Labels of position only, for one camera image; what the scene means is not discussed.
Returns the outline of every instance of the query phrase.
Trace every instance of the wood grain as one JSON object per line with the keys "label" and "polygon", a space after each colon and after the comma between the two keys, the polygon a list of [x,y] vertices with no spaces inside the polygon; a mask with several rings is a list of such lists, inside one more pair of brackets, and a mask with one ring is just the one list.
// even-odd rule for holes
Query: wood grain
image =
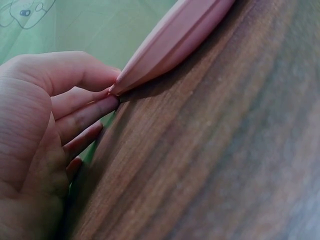
{"label": "wood grain", "polygon": [[75,181],[61,237],[320,239],[320,2],[238,0],[132,91]]}

